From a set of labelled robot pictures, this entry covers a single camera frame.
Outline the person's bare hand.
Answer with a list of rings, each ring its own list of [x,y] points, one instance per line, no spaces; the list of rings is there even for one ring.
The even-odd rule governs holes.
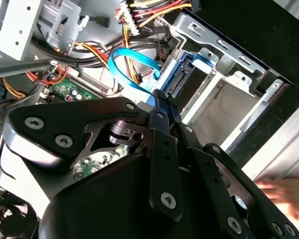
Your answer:
[[[299,231],[299,179],[263,180],[256,185]]]

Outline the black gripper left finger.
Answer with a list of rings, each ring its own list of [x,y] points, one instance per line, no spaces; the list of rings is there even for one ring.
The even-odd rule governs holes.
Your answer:
[[[182,210],[173,99],[156,90],[142,108],[124,97],[18,107],[5,118],[0,184],[42,217],[50,201],[72,185],[78,160],[125,144],[150,163],[150,206],[177,220]]]

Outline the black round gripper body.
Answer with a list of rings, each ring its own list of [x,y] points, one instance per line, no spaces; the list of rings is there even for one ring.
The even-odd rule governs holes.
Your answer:
[[[178,222],[150,206],[150,161],[126,156],[63,189],[41,219],[41,239],[221,239],[210,200],[197,178],[178,169],[177,158],[155,158],[162,172],[155,186],[181,183],[184,212]]]

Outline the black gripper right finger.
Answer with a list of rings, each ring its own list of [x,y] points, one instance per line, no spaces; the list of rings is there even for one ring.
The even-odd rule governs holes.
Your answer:
[[[179,109],[167,99],[171,132],[179,155],[204,185],[211,209],[204,217],[215,227],[211,239],[299,239],[299,231],[239,166],[216,144],[202,146],[195,132],[181,122]]]

